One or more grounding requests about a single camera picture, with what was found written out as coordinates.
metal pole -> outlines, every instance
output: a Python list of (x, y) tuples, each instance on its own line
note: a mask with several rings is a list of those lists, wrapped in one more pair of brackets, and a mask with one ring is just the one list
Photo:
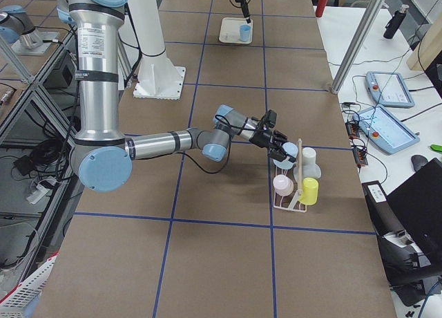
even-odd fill
[(32, 83), (34, 76), (31, 75), (29, 70), (21, 63), (20, 59), (15, 55), (14, 51), (9, 47), (6, 40), (0, 35), (0, 54), (2, 54), (5, 59), (9, 59), (9, 64), (14, 68), (20, 78), (27, 82)]
[(338, 93), (340, 88), (342, 87), (345, 78), (348, 75), (348, 72), (350, 71), (350, 68), (352, 67), (352, 64), (354, 60), (356, 59), (356, 56), (361, 49), (361, 46), (372, 27), (372, 24), (381, 9), (383, 3), (385, 0), (371, 0), (367, 9), (364, 12), (364, 15), (361, 19), (361, 22), (359, 23), (359, 26), (354, 33), (352, 42), (350, 43), (350, 47), (348, 48), (347, 52), (345, 53), (344, 59), (342, 63), (340, 64), (340, 67), (338, 69), (338, 72), (336, 73), (336, 76), (334, 78), (333, 84), (331, 86), (332, 93)]

tiled floor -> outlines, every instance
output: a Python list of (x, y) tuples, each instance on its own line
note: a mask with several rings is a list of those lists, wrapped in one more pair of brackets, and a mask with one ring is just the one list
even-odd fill
[[(276, 129), (316, 147), (318, 204), (274, 211), (265, 150), (239, 138), (217, 175), (181, 156), (138, 161), (121, 189), (85, 191), (36, 318), (395, 317), (311, 1), (252, 0), (250, 10), (252, 45), (224, 45), (221, 19), (238, 15), (227, 0), (163, 0), (168, 56), (187, 68), (183, 95), (126, 92), (122, 130), (210, 129), (223, 103), (256, 117), (275, 109)], [(311, 45), (273, 35), (304, 23)]]
[[(39, 28), (42, 31), (59, 32), (59, 39), (66, 36), (66, 31), (59, 28), (69, 28), (60, 22), (57, 16), (57, 0), (0, 0), (0, 9), (6, 6), (20, 5), (24, 7), (31, 21), (36, 26), (48, 27)], [(52, 45), (44, 56), (22, 56), (18, 58), (28, 68), (32, 75), (36, 75), (46, 60), (58, 45)], [(7, 81), (19, 81), (20, 77), (14, 72), (11, 65), (0, 66), (0, 79)]]

power strip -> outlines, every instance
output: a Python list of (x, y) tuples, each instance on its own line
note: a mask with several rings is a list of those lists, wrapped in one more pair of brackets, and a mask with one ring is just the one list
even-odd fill
[(368, 166), (367, 157), (364, 156), (364, 153), (359, 150), (358, 147), (353, 147), (352, 152), (356, 166), (358, 166), (359, 168)]
[(35, 187), (35, 190), (32, 191), (31, 195), (26, 197), (26, 200), (30, 204), (37, 204), (50, 190), (54, 189), (55, 183), (57, 183), (57, 180), (52, 176), (41, 180), (37, 183), (37, 186)]

